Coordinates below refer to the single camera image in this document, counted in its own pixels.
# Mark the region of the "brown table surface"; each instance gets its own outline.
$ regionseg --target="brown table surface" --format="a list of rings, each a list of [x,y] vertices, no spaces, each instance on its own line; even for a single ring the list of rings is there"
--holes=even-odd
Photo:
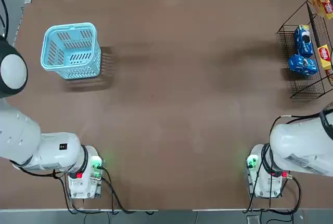
[[[304,1],[33,0],[16,41],[29,82],[8,101],[43,132],[74,132],[95,146],[125,208],[246,208],[245,158],[267,142],[275,117],[331,101],[292,101],[281,73],[275,32]],[[69,82],[41,67],[45,31],[76,22],[97,28],[96,79]],[[0,170],[0,208],[65,208],[58,181],[4,159]],[[301,207],[333,207],[332,178],[295,175]],[[273,207],[295,205],[292,184]],[[110,209],[107,188],[84,207]]]

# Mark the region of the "power cable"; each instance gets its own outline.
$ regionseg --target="power cable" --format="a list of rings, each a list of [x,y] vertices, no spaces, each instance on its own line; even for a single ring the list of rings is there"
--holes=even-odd
[[[6,26],[5,26],[5,36],[4,36],[4,38],[7,40],[8,39],[8,31],[9,31],[9,15],[8,15],[8,9],[7,9],[5,0],[1,0],[1,2],[2,2],[2,5],[4,7],[5,16],[6,16]]]
[[[111,222],[110,222],[110,215],[109,215],[109,213],[107,212],[107,211],[105,211],[106,213],[107,213],[107,215],[108,215],[108,224],[110,224]],[[87,218],[87,215],[88,214],[85,214],[85,216],[84,216],[84,218],[83,218],[83,224],[85,224],[85,219]]]

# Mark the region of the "white robotic arm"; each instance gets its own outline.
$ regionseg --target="white robotic arm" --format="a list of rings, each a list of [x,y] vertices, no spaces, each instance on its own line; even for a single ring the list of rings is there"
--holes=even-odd
[[[269,144],[256,145],[247,158],[250,193],[254,190],[257,197],[279,197],[283,171],[333,176],[331,123],[330,109],[310,120],[275,126]]]
[[[72,198],[99,198],[103,161],[97,151],[73,133],[41,133],[4,99],[22,91],[27,78],[23,58],[0,36],[0,157],[24,170],[58,169],[68,175]]]

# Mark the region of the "black cable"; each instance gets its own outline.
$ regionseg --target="black cable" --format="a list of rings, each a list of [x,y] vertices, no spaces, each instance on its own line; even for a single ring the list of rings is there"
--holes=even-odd
[[[32,173],[32,172],[29,172],[27,170],[25,170],[24,168],[20,167],[18,163],[16,163],[15,161],[13,160],[9,160],[11,163],[13,163],[17,168],[19,168],[22,172],[28,174],[28,175],[31,175],[31,176],[37,176],[37,177],[53,177],[54,175],[57,175],[59,173],[62,173],[62,172],[54,172],[53,173],[45,173],[45,174],[39,174],[39,173]]]
[[[102,169],[102,170],[105,171],[105,173],[108,175],[109,182],[110,182],[110,184],[112,185],[111,176],[110,176],[110,174],[109,174],[109,171],[108,171],[106,168],[104,168],[104,167],[101,167],[100,169]],[[114,211],[113,194],[111,194],[111,200],[112,200],[112,214],[113,214],[113,215],[117,215],[118,212],[115,212],[115,211]]]
[[[111,183],[109,183],[109,182],[108,182],[105,178],[103,178],[103,177],[102,177],[102,181],[105,182],[105,183],[107,184],[107,186],[110,188],[111,193],[114,195],[114,198],[116,198],[116,202],[117,202],[118,206],[120,207],[120,209],[121,209],[125,214],[133,214],[133,213],[135,213],[135,211],[128,211],[128,210],[126,210],[126,209],[121,205],[120,200],[119,200],[119,198],[118,198],[116,192],[114,191],[114,189],[113,189]]]
[[[110,215],[109,215],[109,213],[107,212],[107,211],[105,211],[106,213],[107,213],[107,215],[108,215],[108,224],[110,224]],[[88,214],[85,214],[85,216],[84,216],[84,218],[83,218],[83,224],[85,224],[85,219],[87,218],[87,215]]]
[[[293,222],[293,214],[290,214],[290,220],[280,220],[280,219],[270,219],[266,222],[266,224],[268,224],[271,221],[280,221],[280,222]]]
[[[0,15],[0,20],[1,20],[1,23],[2,23],[2,27],[4,28],[4,30],[6,30],[6,25],[5,25],[5,22],[4,22],[1,15]]]
[[[298,200],[297,200],[297,203],[296,203],[296,206],[294,207],[294,209],[291,212],[281,212],[281,211],[274,210],[274,209],[269,209],[269,211],[279,214],[279,215],[292,215],[298,211],[298,209],[300,208],[300,205],[301,205],[301,201],[302,201],[302,188],[301,188],[300,183],[294,176],[292,177],[292,180],[296,183],[296,185],[298,187]]]
[[[8,38],[8,31],[9,31],[9,15],[8,15],[8,9],[7,9],[5,0],[1,0],[1,2],[2,2],[2,5],[4,7],[5,16],[6,16],[6,30],[5,30],[5,36],[4,36],[4,38],[7,40],[7,38]]]

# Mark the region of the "wire rack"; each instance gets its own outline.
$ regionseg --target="wire rack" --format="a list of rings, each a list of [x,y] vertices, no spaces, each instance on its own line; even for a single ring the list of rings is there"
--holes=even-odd
[[[309,16],[306,18],[307,23],[300,24],[307,24],[311,29],[311,39],[314,54],[310,58],[316,61],[317,66],[319,67],[319,72],[312,76],[305,76],[303,74],[291,71],[289,69],[288,62],[288,59],[293,54],[297,53],[294,31],[298,26],[298,24],[289,24],[289,22],[293,20],[293,17],[297,16],[297,13],[299,13],[301,10],[304,10],[304,8],[307,10],[306,14]],[[319,98],[330,92],[333,89],[333,84],[322,69],[319,60],[320,57],[317,56],[316,52],[318,47],[325,44],[328,45],[329,51],[331,52],[332,45],[327,32],[325,19],[316,13],[312,13],[310,2],[306,1],[304,4],[302,4],[280,27],[277,34],[278,40],[283,49],[284,69],[287,74],[291,90],[290,98],[313,99]]]

